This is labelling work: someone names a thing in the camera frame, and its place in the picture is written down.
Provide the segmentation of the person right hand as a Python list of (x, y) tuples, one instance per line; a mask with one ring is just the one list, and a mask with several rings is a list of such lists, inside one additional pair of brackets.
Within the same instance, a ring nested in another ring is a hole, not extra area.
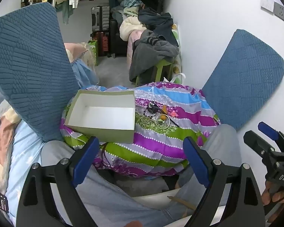
[(278, 217), (280, 212), (284, 209), (284, 191), (280, 191), (278, 193), (275, 193), (274, 195), (270, 194), (269, 190), (273, 186), (272, 182), (266, 181), (265, 182), (265, 189), (262, 193), (262, 202), (263, 205), (268, 205), (271, 202), (279, 202), (281, 205), (280, 207), (270, 216), (270, 218), (267, 220), (268, 223), (274, 222), (274, 220)]

